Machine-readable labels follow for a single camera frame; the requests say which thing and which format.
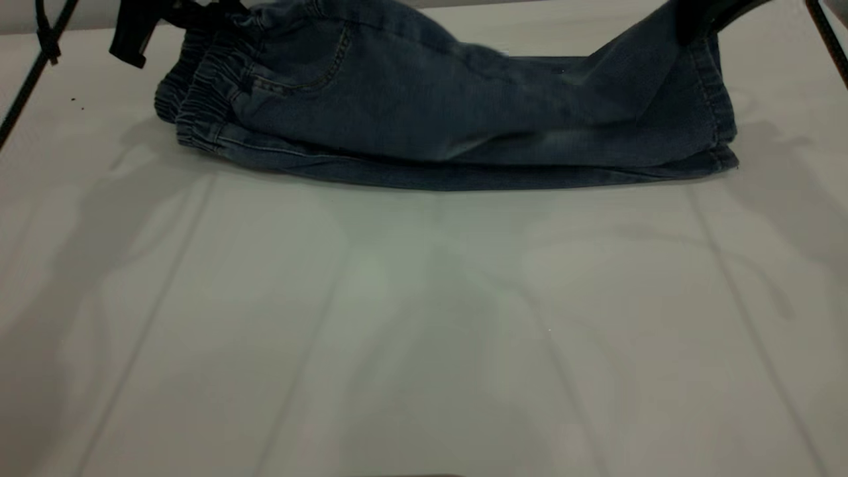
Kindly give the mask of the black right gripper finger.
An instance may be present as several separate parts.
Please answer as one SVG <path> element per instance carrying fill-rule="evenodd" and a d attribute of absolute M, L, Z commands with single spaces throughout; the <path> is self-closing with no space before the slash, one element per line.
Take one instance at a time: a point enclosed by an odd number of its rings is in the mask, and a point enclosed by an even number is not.
<path fill-rule="evenodd" d="M 769 0 L 678 1 L 675 9 L 676 40 L 689 45 L 714 35 L 733 21 L 763 6 Z"/>

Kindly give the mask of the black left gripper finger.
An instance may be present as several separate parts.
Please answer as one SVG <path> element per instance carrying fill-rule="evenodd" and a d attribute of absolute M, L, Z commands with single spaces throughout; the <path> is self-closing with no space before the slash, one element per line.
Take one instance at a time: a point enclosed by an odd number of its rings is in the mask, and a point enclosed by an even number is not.
<path fill-rule="evenodd" d="M 218 30 L 233 27 L 230 21 L 233 15 L 246 15 L 246 7 L 240 1 L 212 1 L 208 4 L 176 1 L 166 11 L 164 21 L 185 30 Z"/>
<path fill-rule="evenodd" d="M 121 1 L 109 53 L 142 69 L 146 63 L 146 45 L 163 16 L 164 1 Z"/>

